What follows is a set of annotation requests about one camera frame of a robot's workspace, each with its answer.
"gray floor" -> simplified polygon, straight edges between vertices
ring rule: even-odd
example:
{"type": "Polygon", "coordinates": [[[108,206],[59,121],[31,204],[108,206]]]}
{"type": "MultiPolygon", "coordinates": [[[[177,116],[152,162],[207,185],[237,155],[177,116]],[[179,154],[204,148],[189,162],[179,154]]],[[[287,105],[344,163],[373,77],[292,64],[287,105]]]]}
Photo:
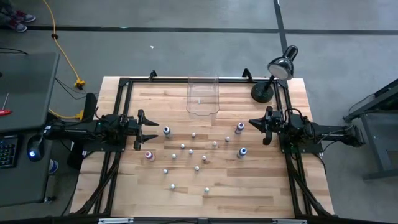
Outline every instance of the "gray floor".
{"type": "MultiPolygon", "coordinates": [[[[42,1],[15,2],[37,15],[37,25],[50,25],[42,1]]],[[[279,0],[286,29],[397,30],[395,0],[279,0]]],[[[49,1],[57,24],[115,27],[277,28],[273,0],[86,0],[49,1]]],[[[56,50],[49,31],[17,34],[0,30],[0,47],[29,53],[56,50]]],[[[266,64],[281,54],[278,34],[175,32],[59,32],[59,41],[87,82],[97,92],[104,75],[186,75],[215,72],[240,76],[268,75],[266,64]]],[[[299,48],[295,76],[305,79],[314,120],[342,125],[348,108],[398,78],[398,35],[287,35],[299,48]]],[[[72,85],[75,77],[61,59],[57,76],[72,85]]],[[[76,114],[84,100],[71,99],[55,86],[51,109],[76,114]]],[[[65,151],[55,151],[62,161],[65,151]]],[[[334,144],[325,153],[333,206],[337,215],[397,222],[398,179],[363,182],[376,171],[368,147],[334,144]]],[[[0,208],[0,219],[60,215],[73,190],[76,174],[63,168],[52,180],[59,199],[50,205],[0,208]]]]}

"wooden table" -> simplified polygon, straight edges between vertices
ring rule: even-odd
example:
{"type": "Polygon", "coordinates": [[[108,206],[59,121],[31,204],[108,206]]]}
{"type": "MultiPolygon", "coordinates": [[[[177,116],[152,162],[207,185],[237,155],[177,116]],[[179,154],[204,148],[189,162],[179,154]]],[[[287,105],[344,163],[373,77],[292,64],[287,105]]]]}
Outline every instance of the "wooden table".
{"type": "MultiPolygon", "coordinates": [[[[113,112],[120,77],[104,77],[98,100],[98,114],[113,112]]],[[[292,106],[311,119],[303,79],[288,81],[292,106]]],[[[112,216],[129,217],[213,217],[213,218],[288,218],[293,217],[292,199],[284,155],[276,134],[269,146],[262,145],[264,135],[248,123],[264,115],[270,103],[256,103],[250,96],[252,84],[220,83],[220,111],[215,119],[191,119],[186,111],[186,83],[135,83],[129,115],[144,109],[146,117],[160,126],[144,127],[144,134],[159,137],[133,149],[135,137],[129,137],[122,154],[114,195],[112,216]],[[244,123],[241,135],[236,125],[244,123]],[[164,137],[168,126],[172,138],[164,137]],[[244,159],[236,157],[241,147],[248,149],[244,159]],[[155,161],[144,158],[146,151],[155,161]],[[205,162],[201,157],[207,156],[205,162]]],[[[120,113],[124,102],[121,102],[120,113]]],[[[71,212],[78,210],[98,185],[103,152],[83,161],[71,212]]],[[[333,213],[328,184],[321,162],[311,154],[303,155],[307,184],[326,210],[333,213]]],[[[300,208],[304,211],[298,189],[300,208]]],[[[103,207],[107,190],[103,198],[103,207]]]]}

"small bottle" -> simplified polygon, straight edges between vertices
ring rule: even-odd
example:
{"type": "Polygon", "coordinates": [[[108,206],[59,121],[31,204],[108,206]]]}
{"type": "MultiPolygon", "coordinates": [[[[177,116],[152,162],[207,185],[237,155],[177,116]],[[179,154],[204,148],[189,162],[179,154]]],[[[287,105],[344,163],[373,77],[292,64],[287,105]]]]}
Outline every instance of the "small bottle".
{"type": "Polygon", "coordinates": [[[239,123],[239,124],[236,126],[235,134],[241,134],[242,131],[243,131],[243,128],[244,128],[244,124],[243,124],[243,123],[239,123]]]}
{"type": "Polygon", "coordinates": [[[155,155],[149,151],[145,152],[145,158],[149,161],[154,161],[155,160],[155,155]]]}
{"type": "Polygon", "coordinates": [[[238,158],[242,159],[247,153],[248,153],[248,150],[246,148],[241,148],[241,150],[238,151],[236,156],[238,158]]]}
{"type": "Polygon", "coordinates": [[[164,135],[166,136],[166,138],[169,138],[169,137],[171,137],[171,135],[172,135],[172,131],[170,130],[169,127],[164,127],[163,133],[164,133],[164,135]]]}

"red object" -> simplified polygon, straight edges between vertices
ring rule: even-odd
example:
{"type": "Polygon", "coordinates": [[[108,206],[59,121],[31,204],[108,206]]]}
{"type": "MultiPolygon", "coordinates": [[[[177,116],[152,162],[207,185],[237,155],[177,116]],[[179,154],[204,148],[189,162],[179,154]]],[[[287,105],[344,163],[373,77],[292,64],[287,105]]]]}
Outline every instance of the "red object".
{"type": "Polygon", "coordinates": [[[0,116],[5,116],[11,114],[11,110],[0,110],[0,116]]]}

